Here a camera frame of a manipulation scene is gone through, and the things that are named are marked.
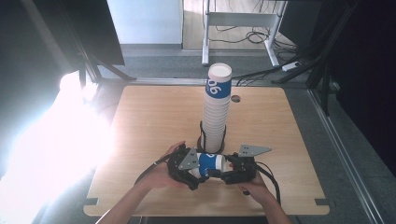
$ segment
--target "bright window light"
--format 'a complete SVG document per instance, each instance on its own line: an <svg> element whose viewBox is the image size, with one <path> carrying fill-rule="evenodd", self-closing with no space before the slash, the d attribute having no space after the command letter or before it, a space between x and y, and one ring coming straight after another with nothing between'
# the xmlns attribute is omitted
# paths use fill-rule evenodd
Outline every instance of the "bright window light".
<svg viewBox="0 0 396 224"><path fill-rule="evenodd" d="M78 73L66 75L49 111L15 142L0 181L0 223L31 223L42 205L106 159L112 134L84 94Z"/></svg>

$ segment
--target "human arm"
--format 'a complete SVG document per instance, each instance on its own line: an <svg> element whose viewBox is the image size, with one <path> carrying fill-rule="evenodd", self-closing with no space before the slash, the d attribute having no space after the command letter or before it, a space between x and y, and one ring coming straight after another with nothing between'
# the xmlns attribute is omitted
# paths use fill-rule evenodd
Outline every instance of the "human arm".
<svg viewBox="0 0 396 224"><path fill-rule="evenodd" d="M290 219L265 185L259 172L256 173L254 179L246 183L240 183L238 187L242 191L248 190L250 196L262 206L269 224L291 224Z"/></svg>
<svg viewBox="0 0 396 224"><path fill-rule="evenodd" d="M172 153L184 143L183 141L172 145L164 156ZM128 192L98 220L97 224L127 223L137 206L152 189L165 187L188 188L187 185L172 179L168 174L166 163L161 163L128 190Z"/></svg>

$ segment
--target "wooden table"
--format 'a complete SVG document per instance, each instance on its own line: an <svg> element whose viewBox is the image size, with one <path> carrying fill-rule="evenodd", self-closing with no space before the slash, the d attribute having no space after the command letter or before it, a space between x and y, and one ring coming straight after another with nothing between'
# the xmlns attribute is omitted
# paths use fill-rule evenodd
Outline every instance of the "wooden table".
<svg viewBox="0 0 396 224"><path fill-rule="evenodd" d="M137 177L174 143L195 147L200 136L205 87L128 86L112 124L114 150L97 169L85 205L89 216L101 216L133 185ZM328 205L306 151L285 92L280 88L233 87L241 98L231 103L225 149L238 152L242 144L270 147L256 157L273 171L288 215L326 215ZM275 193L271 181L263 177ZM263 211L237 186L210 178L197 190L155 189L139 205L136 216L201 217L260 216Z"/></svg>

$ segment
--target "blue cup label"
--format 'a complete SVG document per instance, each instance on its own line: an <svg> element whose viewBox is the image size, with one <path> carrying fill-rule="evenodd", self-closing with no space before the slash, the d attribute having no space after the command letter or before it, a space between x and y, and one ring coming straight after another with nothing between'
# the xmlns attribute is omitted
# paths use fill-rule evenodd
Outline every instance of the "blue cup label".
<svg viewBox="0 0 396 224"><path fill-rule="evenodd" d="M207 170L216 170L216 157L218 155L202 153L199 157L199 174L209 176Z"/></svg>
<svg viewBox="0 0 396 224"><path fill-rule="evenodd" d="M231 94L231 80L227 82L217 82L213 79L206 81L206 93L216 99L222 99Z"/></svg>

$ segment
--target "power strip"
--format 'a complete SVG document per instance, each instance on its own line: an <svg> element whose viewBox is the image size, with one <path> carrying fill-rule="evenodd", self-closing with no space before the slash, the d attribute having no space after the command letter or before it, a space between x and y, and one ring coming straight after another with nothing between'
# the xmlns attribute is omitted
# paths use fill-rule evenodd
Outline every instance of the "power strip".
<svg viewBox="0 0 396 224"><path fill-rule="evenodd" d="M282 71L289 72L290 70L292 70L296 67L300 67L300 66L301 66L301 64L299 62L288 63L288 64L282 66Z"/></svg>

